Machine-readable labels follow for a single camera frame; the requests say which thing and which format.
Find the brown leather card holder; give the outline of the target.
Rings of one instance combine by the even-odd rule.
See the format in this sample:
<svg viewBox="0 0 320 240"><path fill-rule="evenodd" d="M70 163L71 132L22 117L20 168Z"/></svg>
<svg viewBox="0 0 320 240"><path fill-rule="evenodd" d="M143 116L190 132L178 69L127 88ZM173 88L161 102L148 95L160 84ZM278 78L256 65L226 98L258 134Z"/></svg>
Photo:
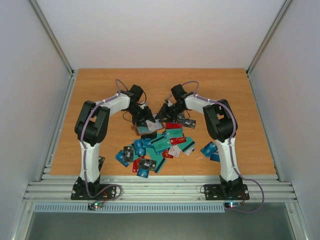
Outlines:
<svg viewBox="0 0 320 240"><path fill-rule="evenodd" d="M155 122L146 120L141 126L133 125L132 129L136 132L138 136L142 136L161 130L164 127L164 124L159 122L158 120L156 120Z"/></svg>

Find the white red-print card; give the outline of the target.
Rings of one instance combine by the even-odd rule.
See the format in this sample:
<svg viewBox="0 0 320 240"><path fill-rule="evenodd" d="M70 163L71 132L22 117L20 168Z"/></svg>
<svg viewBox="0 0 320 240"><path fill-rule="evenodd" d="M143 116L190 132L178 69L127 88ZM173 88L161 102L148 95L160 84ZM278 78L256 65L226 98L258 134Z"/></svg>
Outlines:
<svg viewBox="0 0 320 240"><path fill-rule="evenodd" d="M146 122L148 129L151 132L154 132L154 131L157 131L157 130L160 130L163 128L162 124L158 120L156 120L155 122L152 122L150 120L146 120L145 122Z"/></svg>

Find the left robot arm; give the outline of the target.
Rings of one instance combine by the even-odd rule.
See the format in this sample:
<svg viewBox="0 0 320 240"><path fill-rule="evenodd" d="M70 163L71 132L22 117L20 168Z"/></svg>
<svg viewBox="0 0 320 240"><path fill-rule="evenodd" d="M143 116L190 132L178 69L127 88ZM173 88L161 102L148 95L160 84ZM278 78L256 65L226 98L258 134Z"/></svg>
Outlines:
<svg viewBox="0 0 320 240"><path fill-rule="evenodd" d="M99 153L101 142L107 135L109 118L117 112L125 111L131 114L134 125L156 121L147 104L139 103L144 94L144 90L134 84L130 89L119 90L107 99L84 102L74 131L81 146L81 171L77 185L89 199L96 199L102 191Z"/></svg>

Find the black plain card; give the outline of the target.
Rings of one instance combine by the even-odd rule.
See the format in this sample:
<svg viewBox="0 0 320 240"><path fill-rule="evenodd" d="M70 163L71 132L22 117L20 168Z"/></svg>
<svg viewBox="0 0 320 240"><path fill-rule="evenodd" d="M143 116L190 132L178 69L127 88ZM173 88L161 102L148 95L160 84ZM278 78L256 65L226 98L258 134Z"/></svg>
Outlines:
<svg viewBox="0 0 320 240"><path fill-rule="evenodd" d="M157 132L155 131L155 132L151 132L151 133L147 133L147 134L144 134L144 135L142 135L140 138L141 139L155 139L155 138L157 138Z"/></svg>

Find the black VIP card top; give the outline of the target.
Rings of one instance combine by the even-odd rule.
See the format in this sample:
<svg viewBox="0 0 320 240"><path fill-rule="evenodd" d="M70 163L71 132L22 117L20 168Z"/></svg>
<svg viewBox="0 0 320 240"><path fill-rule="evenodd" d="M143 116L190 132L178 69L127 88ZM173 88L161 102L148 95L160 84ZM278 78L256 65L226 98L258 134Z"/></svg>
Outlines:
<svg viewBox="0 0 320 240"><path fill-rule="evenodd" d="M181 124L183 127L195 129L197 122L194 119L181 118L178 120L178 123Z"/></svg>

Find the red gold VIP card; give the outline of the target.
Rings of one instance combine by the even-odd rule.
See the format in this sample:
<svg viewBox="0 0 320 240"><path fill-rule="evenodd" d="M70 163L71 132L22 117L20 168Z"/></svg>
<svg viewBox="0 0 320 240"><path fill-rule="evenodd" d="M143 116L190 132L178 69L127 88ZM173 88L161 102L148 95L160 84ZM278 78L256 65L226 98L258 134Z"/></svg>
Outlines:
<svg viewBox="0 0 320 240"><path fill-rule="evenodd" d="M172 146L185 143L186 141L187 139L184 135L182 137L170 138L170 143Z"/></svg>

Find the teal card pile bottom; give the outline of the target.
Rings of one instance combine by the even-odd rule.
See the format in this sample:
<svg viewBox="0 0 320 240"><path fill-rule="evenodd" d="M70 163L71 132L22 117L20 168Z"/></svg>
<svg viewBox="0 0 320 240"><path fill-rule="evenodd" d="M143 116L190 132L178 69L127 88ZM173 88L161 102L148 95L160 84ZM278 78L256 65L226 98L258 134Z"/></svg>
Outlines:
<svg viewBox="0 0 320 240"><path fill-rule="evenodd" d="M162 158L179 157L181 153L189 155L193 150L196 142L189 136L186 136L186 142L172 145L170 138L164 136L151 140L146 146L146 154L152 160L160 160Z"/></svg>

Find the black VIP card far left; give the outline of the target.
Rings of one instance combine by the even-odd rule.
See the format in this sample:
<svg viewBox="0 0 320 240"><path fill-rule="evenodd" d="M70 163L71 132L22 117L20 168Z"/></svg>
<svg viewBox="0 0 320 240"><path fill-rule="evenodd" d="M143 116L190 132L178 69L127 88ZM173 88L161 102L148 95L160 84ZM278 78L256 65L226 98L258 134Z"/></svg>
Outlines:
<svg viewBox="0 0 320 240"><path fill-rule="evenodd" d="M98 157L98 170L99 171L101 171L101 168L102 168L102 166L104 164L104 161L105 161L105 157L103 157L103 156L99 156Z"/></svg>

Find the blue card right upper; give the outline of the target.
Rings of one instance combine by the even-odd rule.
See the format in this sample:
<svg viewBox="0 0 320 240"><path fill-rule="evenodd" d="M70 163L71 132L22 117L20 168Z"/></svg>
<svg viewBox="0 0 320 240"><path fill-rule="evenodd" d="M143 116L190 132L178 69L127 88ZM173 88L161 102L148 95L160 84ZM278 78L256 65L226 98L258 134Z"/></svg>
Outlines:
<svg viewBox="0 0 320 240"><path fill-rule="evenodd" d="M211 141L206 146L204 146L200 151L206 158L209 158L217 150L218 150L218 147L216 146L215 143Z"/></svg>

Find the blue card far right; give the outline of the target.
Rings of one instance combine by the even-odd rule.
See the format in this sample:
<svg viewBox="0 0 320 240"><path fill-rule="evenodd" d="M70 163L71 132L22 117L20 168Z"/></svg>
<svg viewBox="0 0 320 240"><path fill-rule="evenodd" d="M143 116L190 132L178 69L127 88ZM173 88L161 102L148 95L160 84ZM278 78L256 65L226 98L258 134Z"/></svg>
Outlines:
<svg viewBox="0 0 320 240"><path fill-rule="evenodd" d="M210 160L214 161L214 162L220 162L220 156L218 152L214 152L211 156L210 156Z"/></svg>

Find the left controller board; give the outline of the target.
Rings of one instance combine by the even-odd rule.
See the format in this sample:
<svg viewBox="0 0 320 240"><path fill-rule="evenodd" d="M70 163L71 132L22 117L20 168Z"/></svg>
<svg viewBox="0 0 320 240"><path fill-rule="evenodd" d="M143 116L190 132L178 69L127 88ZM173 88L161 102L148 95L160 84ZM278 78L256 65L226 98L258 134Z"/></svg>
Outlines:
<svg viewBox="0 0 320 240"><path fill-rule="evenodd" d="M87 209L88 209L89 211L95 211L95 210L97 210L97 209L102 208L103 205L104 205L103 202L89 203L89 204L87 205Z"/></svg>

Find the controller board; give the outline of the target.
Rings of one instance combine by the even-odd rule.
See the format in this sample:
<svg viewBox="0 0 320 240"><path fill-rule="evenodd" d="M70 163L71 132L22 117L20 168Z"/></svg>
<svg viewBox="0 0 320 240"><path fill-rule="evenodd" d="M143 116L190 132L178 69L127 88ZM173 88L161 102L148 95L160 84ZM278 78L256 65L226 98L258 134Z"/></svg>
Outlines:
<svg viewBox="0 0 320 240"><path fill-rule="evenodd" d="M241 207L243 205L242 202L225 202L224 203L224 207L225 208L229 208L229 209L234 209L234 208L238 208L238 207Z"/></svg>
<svg viewBox="0 0 320 240"><path fill-rule="evenodd" d="M97 210L97 209L102 208L103 205L104 205L103 202L89 203L89 204L87 205L87 209L88 209L89 211L95 211L95 210Z"/></svg>

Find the right controller board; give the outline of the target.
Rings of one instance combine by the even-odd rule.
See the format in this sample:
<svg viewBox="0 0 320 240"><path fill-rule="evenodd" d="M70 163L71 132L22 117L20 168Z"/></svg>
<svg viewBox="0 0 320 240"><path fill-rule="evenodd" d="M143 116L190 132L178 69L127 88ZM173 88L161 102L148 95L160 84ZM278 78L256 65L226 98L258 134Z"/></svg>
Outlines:
<svg viewBox="0 0 320 240"><path fill-rule="evenodd" d="M225 208L229 208L229 209L234 209L234 208L238 208L238 207L241 207L243 205L242 202L225 202L224 203L224 207Z"/></svg>

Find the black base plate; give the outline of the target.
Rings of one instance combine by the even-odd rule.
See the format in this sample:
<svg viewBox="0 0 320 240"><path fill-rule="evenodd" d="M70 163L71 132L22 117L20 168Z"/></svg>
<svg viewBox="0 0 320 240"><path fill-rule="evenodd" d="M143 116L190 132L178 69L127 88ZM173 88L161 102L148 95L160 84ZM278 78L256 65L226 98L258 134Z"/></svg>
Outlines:
<svg viewBox="0 0 320 240"><path fill-rule="evenodd" d="M249 200L249 190L246 184L242 184L236 190L222 190L219 184L205 184L204 196L207 201L231 201Z"/></svg>
<svg viewBox="0 0 320 240"><path fill-rule="evenodd" d="M112 184L100 183L101 177L99 176L94 182L87 182L88 189L85 181L78 177L75 181L72 191L71 200L110 200L116 196L117 187Z"/></svg>

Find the aluminium frame rails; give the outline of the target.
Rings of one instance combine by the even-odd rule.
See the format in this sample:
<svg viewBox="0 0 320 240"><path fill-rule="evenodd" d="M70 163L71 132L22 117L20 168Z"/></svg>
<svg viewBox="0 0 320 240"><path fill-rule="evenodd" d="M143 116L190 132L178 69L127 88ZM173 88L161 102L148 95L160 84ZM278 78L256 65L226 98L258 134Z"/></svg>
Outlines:
<svg viewBox="0 0 320 240"><path fill-rule="evenodd" d="M245 181L249 202L267 203L296 202L293 185L281 182L276 175L256 175L257 183ZM148 178L136 175L104 175L103 184L118 184L123 187L117 202L170 203L204 202L203 185L218 184L217 175L151 175ZM29 182L23 196L24 201L68 202L76 181L73 175L43 175L40 181Z"/></svg>

